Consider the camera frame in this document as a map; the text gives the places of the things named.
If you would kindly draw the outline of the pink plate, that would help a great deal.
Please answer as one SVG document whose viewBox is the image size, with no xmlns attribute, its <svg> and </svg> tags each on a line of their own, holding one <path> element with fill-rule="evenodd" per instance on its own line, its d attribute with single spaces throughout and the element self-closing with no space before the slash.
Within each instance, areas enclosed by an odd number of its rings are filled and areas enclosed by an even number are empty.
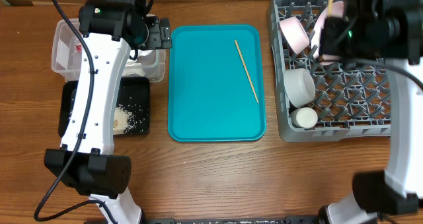
<svg viewBox="0 0 423 224">
<path fill-rule="evenodd" d="M 331 16 L 342 18 L 343 14 L 344 14 L 344 3 L 342 1 L 334 2 L 332 4 Z M 321 30 L 323 29 L 324 22 L 325 22 L 325 19 L 327 18 L 327 15 L 328 15 L 328 9 L 325 9 L 318 17 L 315 23 L 315 26 L 313 28 L 315 33 L 311 39 L 310 47 L 311 48 L 313 48 L 314 46 L 317 47 L 317 49 L 315 50 L 313 54 L 314 59 L 317 59 L 320 56 L 319 46 L 320 46 Z M 330 65 L 333 61 L 336 61 L 338 59 L 339 59 L 338 56 L 323 54 L 323 61 L 321 62 L 321 65 Z"/>
</svg>

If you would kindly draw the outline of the white napkin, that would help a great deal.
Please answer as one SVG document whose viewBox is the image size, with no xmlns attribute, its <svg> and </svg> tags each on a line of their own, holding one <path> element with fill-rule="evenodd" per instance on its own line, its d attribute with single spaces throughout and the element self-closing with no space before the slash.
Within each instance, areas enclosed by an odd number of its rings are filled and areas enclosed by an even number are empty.
<svg viewBox="0 0 423 224">
<path fill-rule="evenodd" d="M 123 77 L 143 77 L 145 75 L 145 68 L 153 66 L 156 61 L 156 55 L 153 50 L 137 51 L 137 58 L 135 60 L 129 59 L 126 62 Z"/>
</svg>

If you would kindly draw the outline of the pink bowl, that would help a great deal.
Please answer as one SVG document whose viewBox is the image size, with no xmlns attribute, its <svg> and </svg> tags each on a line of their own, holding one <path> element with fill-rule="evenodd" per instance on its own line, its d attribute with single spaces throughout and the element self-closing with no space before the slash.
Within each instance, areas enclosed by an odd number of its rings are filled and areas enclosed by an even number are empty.
<svg viewBox="0 0 423 224">
<path fill-rule="evenodd" d="M 295 54 L 300 54 L 309 45 L 307 33 L 297 17 L 281 20 L 279 26 L 289 47 Z"/>
</svg>

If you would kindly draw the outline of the wooden chopstick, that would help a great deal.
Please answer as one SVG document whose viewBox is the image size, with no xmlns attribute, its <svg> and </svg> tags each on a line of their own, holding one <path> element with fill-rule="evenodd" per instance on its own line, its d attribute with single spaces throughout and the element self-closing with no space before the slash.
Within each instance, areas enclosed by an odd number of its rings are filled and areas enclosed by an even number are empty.
<svg viewBox="0 0 423 224">
<path fill-rule="evenodd" d="M 334 0 L 328 0 L 328 7 L 327 7 L 327 16 L 330 17 L 332 15 Z"/>
<path fill-rule="evenodd" d="M 240 57 L 240 59 L 241 59 L 241 62 L 242 62 L 242 64 L 243 64 L 243 67 L 244 67 L 244 70 L 245 70 L 245 74 L 246 74 L 247 79 L 248 79 L 248 81 L 249 81 L 249 85 L 250 85 L 251 91 L 252 91 L 252 93 L 253 93 L 253 95 L 254 95 L 255 101 L 256 101 L 256 103 L 257 103 L 257 104 L 259 104 L 258 97 L 257 97 L 256 91 L 255 91 L 255 87 L 254 87 L 254 85 L 253 85 L 253 83 L 252 83 L 252 80 L 251 80 L 251 77 L 250 77 L 249 71 L 248 71 L 248 69 L 247 69 L 247 65 L 246 65 L 246 63 L 245 63 L 245 60 L 244 60 L 244 57 L 243 57 L 243 54 L 242 54 L 242 51 L 241 51 L 241 49 L 240 49 L 240 47 L 239 47 L 239 43 L 238 43 L 238 41 L 237 41 L 237 40 L 234 40 L 234 43 L 235 43 L 235 46 L 236 46 L 237 51 L 238 51 L 238 53 L 239 53 L 239 57 Z"/>
</svg>

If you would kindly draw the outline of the grey bowl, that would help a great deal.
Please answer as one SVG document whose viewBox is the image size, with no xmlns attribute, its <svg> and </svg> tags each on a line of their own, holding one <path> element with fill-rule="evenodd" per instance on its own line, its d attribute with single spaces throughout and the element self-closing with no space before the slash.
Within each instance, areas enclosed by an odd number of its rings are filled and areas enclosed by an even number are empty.
<svg viewBox="0 0 423 224">
<path fill-rule="evenodd" d="M 300 108 L 315 98 L 315 84 L 306 69 L 289 69 L 284 73 L 284 88 L 290 103 Z"/>
</svg>

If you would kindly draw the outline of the small white cup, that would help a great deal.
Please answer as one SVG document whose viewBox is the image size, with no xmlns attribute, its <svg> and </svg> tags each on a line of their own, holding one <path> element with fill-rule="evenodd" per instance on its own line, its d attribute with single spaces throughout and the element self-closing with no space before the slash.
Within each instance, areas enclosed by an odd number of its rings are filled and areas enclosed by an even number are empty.
<svg viewBox="0 0 423 224">
<path fill-rule="evenodd" d="M 294 126 L 304 129 L 313 128 L 318 121 L 317 113 L 312 108 L 308 107 L 298 108 L 289 116 Z"/>
</svg>

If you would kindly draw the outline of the rice pile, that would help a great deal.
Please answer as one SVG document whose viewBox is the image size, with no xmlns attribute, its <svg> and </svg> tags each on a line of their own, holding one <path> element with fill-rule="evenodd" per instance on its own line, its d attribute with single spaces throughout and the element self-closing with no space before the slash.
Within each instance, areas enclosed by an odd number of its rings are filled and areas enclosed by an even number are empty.
<svg viewBox="0 0 423 224">
<path fill-rule="evenodd" d="M 114 135 L 149 133 L 149 109 L 132 97 L 117 102 L 113 123 Z"/>
</svg>

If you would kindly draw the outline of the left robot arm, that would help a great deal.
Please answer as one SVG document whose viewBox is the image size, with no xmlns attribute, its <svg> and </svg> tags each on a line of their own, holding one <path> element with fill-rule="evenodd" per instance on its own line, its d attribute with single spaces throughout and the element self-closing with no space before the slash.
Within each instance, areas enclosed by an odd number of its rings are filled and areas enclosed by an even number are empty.
<svg viewBox="0 0 423 224">
<path fill-rule="evenodd" d="M 107 223 L 142 223 L 128 183 L 131 160 L 114 154 L 113 119 L 122 73 L 141 50 L 172 46 L 169 20 L 150 13 L 154 0 L 88 0 L 72 31 L 83 48 L 71 118 L 45 166 L 56 183 L 95 204 Z"/>
</svg>

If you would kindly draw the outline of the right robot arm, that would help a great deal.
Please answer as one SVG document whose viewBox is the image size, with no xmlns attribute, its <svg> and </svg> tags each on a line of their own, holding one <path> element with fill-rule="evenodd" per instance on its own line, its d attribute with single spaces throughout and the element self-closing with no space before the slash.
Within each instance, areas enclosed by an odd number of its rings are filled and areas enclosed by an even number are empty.
<svg viewBox="0 0 423 224">
<path fill-rule="evenodd" d="M 322 207 L 315 222 L 375 223 L 422 208 L 422 1 L 343 2 L 343 17 L 325 20 L 319 53 L 386 70 L 390 157 L 383 170 L 355 174 L 352 193 Z"/>
</svg>

